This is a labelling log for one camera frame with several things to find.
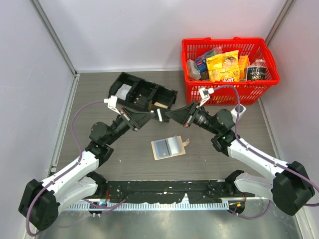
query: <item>white wall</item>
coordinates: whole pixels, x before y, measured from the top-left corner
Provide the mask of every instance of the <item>white wall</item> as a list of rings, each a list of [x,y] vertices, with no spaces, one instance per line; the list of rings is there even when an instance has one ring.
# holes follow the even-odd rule
[[[266,37],[285,0],[40,0],[77,70],[180,68],[181,40]]]
[[[0,7],[0,238],[20,239],[28,181],[47,171],[72,75],[30,1]]]
[[[281,159],[319,184],[319,1],[300,0],[270,44],[281,82],[262,98]],[[311,200],[319,202],[319,193]],[[319,208],[308,208],[319,227]]]

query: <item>yellow box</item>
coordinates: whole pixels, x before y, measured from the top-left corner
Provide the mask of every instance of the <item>yellow box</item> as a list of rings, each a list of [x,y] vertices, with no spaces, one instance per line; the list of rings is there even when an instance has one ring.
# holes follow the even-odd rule
[[[250,66],[248,56],[241,56],[238,61],[238,66],[240,81],[246,81],[246,69],[248,66]]]

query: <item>purple cable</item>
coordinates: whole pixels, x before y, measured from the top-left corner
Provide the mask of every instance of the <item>purple cable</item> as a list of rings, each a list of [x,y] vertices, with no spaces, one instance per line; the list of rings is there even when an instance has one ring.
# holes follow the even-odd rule
[[[112,212],[112,211],[114,211],[116,208],[118,208],[121,204],[123,204],[125,202],[125,200],[123,200],[123,201],[121,201],[121,202],[119,202],[117,205],[115,205],[115,206],[112,206],[112,207],[109,207],[108,209],[108,211],[105,211],[105,212],[102,212],[101,213],[101,215],[105,215],[105,214],[108,214],[108,213],[110,213],[110,212]],[[89,217],[91,217],[92,215],[87,215],[87,216],[85,216],[85,217],[82,217],[82,218],[80,218],[79,220],[77,220],[76,222],[74,222],[74,223],[72,223],[72,224],[70,224],[70,225],[67,225],[67,226],[57,226],[58,228],[69,228],[69,227],[71,227],[71,226],[74,226],[75,224],[77,224],[77,223],[79,223],[79,222],[81,222],[81,221],[83,221],[84,219],[86,219],[86,218],[89,218]]]
[[[237,209],[237,207],[235,208],[234,211],[231,210],[231,209],[229,209],[229,211],[230,211],[232,214],[235,214],[235,215],[239,216],[240,218],[252,220],[252,219],[261,218],[261,217],[264,216],[266,213],[268,213],[268,211],[269,211],[269,209],[270,209],[270,206],[271,206],[271,202],[270,202],[270,200],[269,200],[269,203],[268,203],[268,206],[267,206],[266,210],[265,210],[262,214],[260,214],[259,216],[255,216],[255,217],[248,217],[248,216],[241,215],[241,214],[238,214],[238,215],[237,215],[237,214],[236,214],[236,209]]]
[[[220,86],[220,87],[215,88],[214,91],[217,91],[217,90],[222,89],[222,88],[224,88],[224,87],[231,87],[231,88],[235,91],[236,97],[237,97],[237,105],[238,105],[238,108],[240,109],[240,97],[239,97],[239,94],[238,94],[238,91],[237,91],[236,87],[234,87],[234,86],[232,86],[232,85],[224,85],[224,86]],[[269,162],[269,163],[271,163],[271,164],[274,164],[274,165],[280,167],[281,169],[284,169],[284,170],[286,170],[286,171],[288,171],[288,172],[290,172],[290,173],[296,175],[297,177],[299,177],[299,178],[305,180],[307,183],[309,183],[310,185],[312,185],[312,186],[319,192],[319,187],[318,187],[314,182],[312,182],[311,180],[309,180],[308,178],[306,178],[305,176],[303,176],[303,175],[301,175],[301,174],[295,172],[294,170],[292,170],[292,169],[290,169],[290,168],[288,168],[288,167],[282,166],[282,165],[280,165],[280,164],[275,164],[275,162],[272,161],[271,159],[269,159],[269,158],[263,156],[262,154],[260,154],[259,152],[255,151],[255,150],[253,150],[253,149],[247,147],[247,145],[244,144],[244,143],[240,140],[240,138],[238,137],[238,134],[237,134],[237,128],[238,128],[238,123],[239,123],[239,113],[240,113],[240,111],[237,112],[236,123],[235,123],[235,137],[236,137],[237,141],[238,141],[243,147],[245,147],[247,150],[251,151],[251,152],[254,153],[255,155],[261,157],[262,159],[266,160],[267,162]],[[319,203],[315,203],[315,204],[309,204],[309,203],[307,203],[307,204],[305,204],[305,206],[308,206],[308,207],[317,207],[317,206],[319,206]]]
[[[80,151],[80,156],[79,156],[79,159],[78,161],[72,166],[70,167],[68,170],[66,170],[64,173],[61,173],[61,175],[59,175],[58,177],[56,177],[53,181],[49,182],[46,186],[44,186],[40,192],[34,197],[34,199],[32,200],[30,206],[29,206],[29,209],[28,209],[28,212],[26,214],[26,221],[25,221],[25,226],[26,226],[26,232],[31,236],[31,237],[35,237],[37,235],[39,235],[41,232],[37,232],[37,233],[33,233],[31,232],[30,230],[30,215],[31,215],[31,211],[34,207],[34,204],[36,203],[36,201],[39,199],[39,197],[41,196],[41,194],[48,188],[50,187],[52,184],[54,184],[54,182],[56,182],[57,180],[59,180],[61,177],[63,177],[65,174],[69,173],[70,171],[72,171],[78,164],[79,162],[82,160],[82,147],[80,145],[80,142],[79,140],[77,139],[76,135],[75,135],[75,132],[74,132],[74,121],[75,121],[75,118],[77,117],[77,115],[86,107],[90,106],[90,105],[93,105],[93,104],[98,104],[98,103],[104,103],[104,101],[94,101],[94,102],[91,102],[83,107],[81,107],[74,115],[73,119],[72,119],[72,124],[71,124],[71,132],[72,132],[72,135],[76,141],[76,144],[78,145],[78,148],[79,148],[79,151]]]

